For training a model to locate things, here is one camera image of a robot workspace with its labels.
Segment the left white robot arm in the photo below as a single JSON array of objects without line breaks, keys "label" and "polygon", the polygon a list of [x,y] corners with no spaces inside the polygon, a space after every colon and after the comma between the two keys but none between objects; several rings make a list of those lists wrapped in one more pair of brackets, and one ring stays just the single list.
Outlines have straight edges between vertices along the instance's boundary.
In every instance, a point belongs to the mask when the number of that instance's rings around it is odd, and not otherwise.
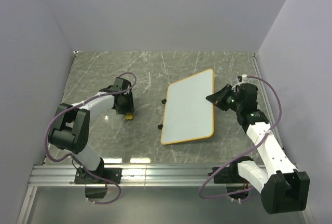
[{"label": "left white robot arm", "polygon": [[123,75],[125,73],[116,77],[112,85],[86,100],[72,105],[60,104],[46,130],[47,157],[53,162],[72,157],[79,164],[78,175],[87,177],[94,184],[107,182],[112,176],[105,169],[104,160],[88,145],[90,120],[109,109],[124,115],[125,120],[133,119],[132,89],[137,78],[130,82]]}]

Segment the yellow bone-shaped eraser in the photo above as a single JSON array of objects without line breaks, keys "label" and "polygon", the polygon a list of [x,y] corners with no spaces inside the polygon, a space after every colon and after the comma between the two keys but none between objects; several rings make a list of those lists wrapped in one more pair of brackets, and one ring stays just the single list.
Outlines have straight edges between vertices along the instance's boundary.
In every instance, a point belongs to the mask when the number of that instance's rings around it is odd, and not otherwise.
[{"label": "yellow bone-shaped eraser", "polygon": [[126,113],[124,119],[127,121],[133,120],[133,113]]}]

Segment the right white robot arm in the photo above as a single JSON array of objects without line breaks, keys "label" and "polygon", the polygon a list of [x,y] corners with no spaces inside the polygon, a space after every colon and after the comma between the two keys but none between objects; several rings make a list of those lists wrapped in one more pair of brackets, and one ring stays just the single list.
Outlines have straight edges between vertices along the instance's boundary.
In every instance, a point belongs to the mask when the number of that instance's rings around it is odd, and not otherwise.
[{"label": "right white robot arm", "polygon": [[258,108],[258,88],[251,83],[226,85],[206,100],[223,111],[232,110],[238,124],[254,144],[265,169],[248,155],[232,158],[223,167],[232,181],[248,182],[259,193],[269,214],[303,211],[307,206],[310,178],[290,162],[273,132],[266,115]]}]

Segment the yellow-framed whiteboard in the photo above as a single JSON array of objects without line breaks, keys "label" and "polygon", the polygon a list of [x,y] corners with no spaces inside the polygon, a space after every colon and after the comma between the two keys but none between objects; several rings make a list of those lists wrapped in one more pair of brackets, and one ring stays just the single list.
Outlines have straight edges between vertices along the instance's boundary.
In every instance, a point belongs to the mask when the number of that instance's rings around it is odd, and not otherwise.
[{"label": "yellow-framed whiteboard", "polygon": [[209,68],[168,86],[160,142],[162,145],[195,141],[214,134],[214,71]]}]

